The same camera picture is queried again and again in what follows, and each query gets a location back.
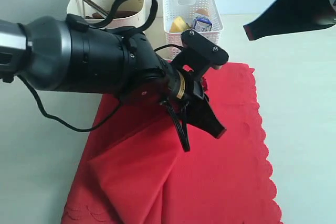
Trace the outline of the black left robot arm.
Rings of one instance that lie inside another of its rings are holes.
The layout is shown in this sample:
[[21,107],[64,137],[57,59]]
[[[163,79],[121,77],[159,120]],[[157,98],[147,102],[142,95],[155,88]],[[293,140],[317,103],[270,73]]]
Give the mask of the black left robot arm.
[[106,19],[95,24],[74,14],[64,21],[44,16],[26,25],[1,21],[1,80],[19,78],[41,113],[39,90],[111,94],[119,105],[165,106],[183,144],[188,124],[220,138],[225,127],[210,107],[201,79],[209,68],[228,61],[227,52],[187,29],[181,33],[179,54],[165,61],[144,34],[156,18],[156,0],[142,26],[107,28],[126,1],[115,0]]

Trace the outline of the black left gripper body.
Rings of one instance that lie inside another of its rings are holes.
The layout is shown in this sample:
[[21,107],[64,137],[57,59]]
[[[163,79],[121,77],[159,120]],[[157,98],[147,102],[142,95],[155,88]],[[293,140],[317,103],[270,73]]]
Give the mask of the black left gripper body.
[[209,97],[201,79],[194,71],[174,66],[157,68],[158,103],[174,119],[205,119],[210,117]]

